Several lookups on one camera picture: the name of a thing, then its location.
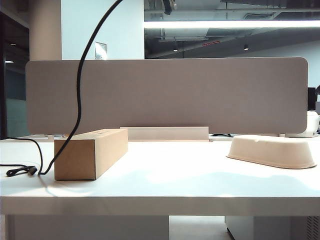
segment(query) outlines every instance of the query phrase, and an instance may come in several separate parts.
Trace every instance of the fluorescent light fixture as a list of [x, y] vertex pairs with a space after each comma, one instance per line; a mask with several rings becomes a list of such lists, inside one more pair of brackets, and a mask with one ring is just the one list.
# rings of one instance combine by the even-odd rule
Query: fluorescent light fixture
[[256, 29], [320, 28], [320, 20], [307, 21], [145, 21], [145, 29]]

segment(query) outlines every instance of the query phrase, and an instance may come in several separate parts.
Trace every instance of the white wall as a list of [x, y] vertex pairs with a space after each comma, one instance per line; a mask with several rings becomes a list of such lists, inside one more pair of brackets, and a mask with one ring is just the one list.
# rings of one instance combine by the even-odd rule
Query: white wall
[[233, 57], [303, 57], [308, 62], [308, 86], [315, 88], [320, 85], [320, 41], [248, 51]]
[[[61, 0], [62, 59], [80, 59], [99, 20], [115, 0]], [[95, 42], [107, 44], [108, 59], [144, 59], [144, 1], [123, 0]], [[86, 59], [95, 59], [94, 44]]]

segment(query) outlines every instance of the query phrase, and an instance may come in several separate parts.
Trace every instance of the ceiling duct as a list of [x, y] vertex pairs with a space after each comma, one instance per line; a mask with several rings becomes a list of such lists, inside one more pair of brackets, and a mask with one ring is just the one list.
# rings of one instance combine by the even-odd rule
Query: ceiling duct
[[255, 14], [255, 13], [247, 13], [244, 16], [245, 20], [263, 20], [263, 19], [268, 19], [271, 18], [273, 15], [272, 14]]
[[287, 0], [221, 0], [222, 3], [230, 4], [250, 4], [250, 5], [261, 5], [261, 6], [273, 6], [286, 8]]

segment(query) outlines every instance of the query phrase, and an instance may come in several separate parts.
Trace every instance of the white desk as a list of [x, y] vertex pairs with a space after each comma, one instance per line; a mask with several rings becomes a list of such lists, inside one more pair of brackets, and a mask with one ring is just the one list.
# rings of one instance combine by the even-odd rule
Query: white desk
[[[34, 143], [1, 142], [2, 163], [39, 163]], [[281, 169], [225, 157], [231, 142], [130, 142], [95, 181], [5, 177], [1, 214], [92, 216], [319, 216], [320, 166]], [[320, 138], [309, 141], [314, 159]], [[42, 142], [45, 161], [53, 143]]]

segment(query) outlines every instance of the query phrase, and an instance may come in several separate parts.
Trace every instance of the desk privacy panel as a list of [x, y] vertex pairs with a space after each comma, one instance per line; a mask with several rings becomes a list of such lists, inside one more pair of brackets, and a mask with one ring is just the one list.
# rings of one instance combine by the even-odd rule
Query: desk privacy panel
[[[67, 134], [77, 118], [78, 60], [26, 65], [33, 134]], [[86, 60], [78, 133], [119, 127], [209, 127], [210, 133], [301, 133], [301, 57]]]

